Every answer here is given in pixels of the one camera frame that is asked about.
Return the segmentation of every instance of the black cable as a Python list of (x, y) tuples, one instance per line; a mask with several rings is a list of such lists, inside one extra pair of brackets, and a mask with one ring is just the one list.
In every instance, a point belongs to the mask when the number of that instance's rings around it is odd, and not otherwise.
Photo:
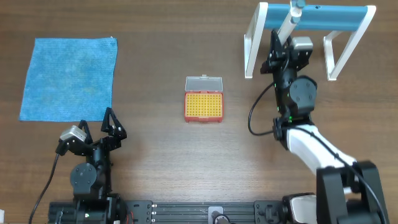
[(260, 101), (260, 99), (262, 98), (262, 96), (266, 93), (266, 91), (269, 90), (269, 88), (271, 88), (274, 85), (274, 82), (272, 82), (271, 84), (269, 84), (269, 86), (267, 86), (267, 88), (264, 89), (264, 91), (262, 91), (262, 93), (259, 95), (259, 97), (257, 97), (256, 101), (254, 102), (253, 106), (250, 109), (249, 112), (249, 117), (248, 117), (248, 128), (251, 134), (255, 135), (255, 136), (263, 136), (266, 134), (272, 134), (273, 131), (266, 131), (264, 133), (255, 133), (252, 129), (251, 129), (251, 115), (253, 114), (253, 110), (256, 107), (257, 103)]
[(51, 183), (52, 176), (54, 175), (55, 166), (57, 165), (57, 161), (58, 161), (58, 157), (59, 157), (59, 156), (60, 156), (60, 154), (58, 154), (58, 153), (57, 153), (57, 155), (55, 156), (54, 164), (53, 164), (53, 166), (52, 166), (52, 170), (51, 170), (51, 174), (50, 174), (50, 178), (49, 178), (49, 180), (47, 181), (47, 184), (45, 185), (45, 187), (44, 187), (42, 193), (40, 194), (39, 199), (37, 199), (37, 202), (36, 202), (36, 204), (35, 204), (35, 207), (34, 207), (33, 210), (32, 210), (32, 213), (30, 214), (29, 224), (32, 224), (32, 219), (33, 219), (33, 216), (34, 216), (34, 214), (35, 214), (35, 212), (36, 212), (37, 206), (39, 206), (39, 203), (40, 203), (40, 201), (41, 201), (41, 199), (42, 199), (42, 197), (43, 197), (45, 191), (47, 190), (47, 188), (49, 187), (49, 185), (50, 185), (50, 183)]
[(355, 174), (355, 176), (358, 178), (358, 180), (367, 188), (367, 190), (371, 193), (374, 201), (377, 204), (377, 208), (380, 211), (380, 216), (381, 216), (381, 224), (386, 224), (386, 216), (384, 214), (384, 209), (381, 207), (381, 203), (379, 201), (379, 199), (377, 198), (376, 194), (374, 193), (373, 189), (371, 188), (371, 186), (368, 184), (368, 182), (363, 179), (362, 175), (358, 173), (358, 171), (356, 171), (351, 165), (349, 165), (346, 161), (344, 161), (342, 158), (340, 158), (340, 156), (333, 152), (329, 146), (326, 145), (326, 143), (324, 143), (318, 136), (314, 135), (313, 132), (310, 132), (306, 129), (303, 128), (299, 128), (299, 127), (283, 127), (282, 129), (284, 130), (288, 130), (288, 129), (296, 129), (296, 130), (300, 130), (303, 131), (307, 134), (309, 134), (311, 137), (315, 138), (323, 147), (325, 147), (325, 149), (332, 155), (334, 156), (337, 160), (339, 160), (342, 164), (344, 164), (345, 167), (347, 167), (352, 173)]

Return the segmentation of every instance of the wooden table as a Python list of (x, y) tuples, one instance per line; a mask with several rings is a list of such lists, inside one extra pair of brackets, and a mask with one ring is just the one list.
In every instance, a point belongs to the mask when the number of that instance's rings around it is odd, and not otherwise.
[[(321, 1), (367, 5), (374, 1)], [(318, 82), (312, 118), (336, 147), (377, 164), (391, 223), (398, 222), (397, 1), (378, 1), (376, 15), (337, 82), (326, 80), (322, 37), (300, 72)], [(250, 107), (272, 81), (260, 75), (269, 31), (263, 33), (252, 80), (244, 79), (243, 34), (257, 1), (39, 1), (0, 2), (0, 209), (6, 222), (27, 223), (50, 174), (60, 133), (71, 123), (18, 120), (25, 76), (38, 37), (118, 39), (113, 109), (127, 129), (111, 153), (113, 190), (125, 199), (161, 202), (253, 202), (315, 191), (315, 177), (272, 136), (247, 128)], [(333, 47), (343, 51), (348, 34)], [(186, 123), (186, 76), (223, 77), (220, 124)], [(273, 93), (253, 114), (256, 131), (277, 116)], [(90, 123), (95, 139), (100, 123)], [(72, 199), (70, 171), (84, 158), (60, 158), (34, 222), (47, 221), (51, 201)]]

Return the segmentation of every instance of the blue bar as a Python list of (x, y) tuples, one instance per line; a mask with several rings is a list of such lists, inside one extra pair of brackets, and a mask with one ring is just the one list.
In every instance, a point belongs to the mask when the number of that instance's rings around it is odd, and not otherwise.
[[(366, 6), (307, 5), (295, 29), (356, 31), (367, 11)], [(268, 4), (264, 28), (279, 29), (288, 13), (288, 4)]]

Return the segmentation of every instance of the blue towel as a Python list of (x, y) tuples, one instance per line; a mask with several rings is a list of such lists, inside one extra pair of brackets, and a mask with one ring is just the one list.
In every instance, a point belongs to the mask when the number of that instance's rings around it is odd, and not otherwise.
[(35, 40), (21, 121), (102, 121), (112, 107), (115, 38)]

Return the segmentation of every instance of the clear plastic lid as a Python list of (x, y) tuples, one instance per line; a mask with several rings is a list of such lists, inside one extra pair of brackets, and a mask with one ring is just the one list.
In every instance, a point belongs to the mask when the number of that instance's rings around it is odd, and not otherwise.
[(185, 91), (223, 91), (223, 78), (208, 77), (202, 75), (200, 77), (187, 77), (185, 81)]

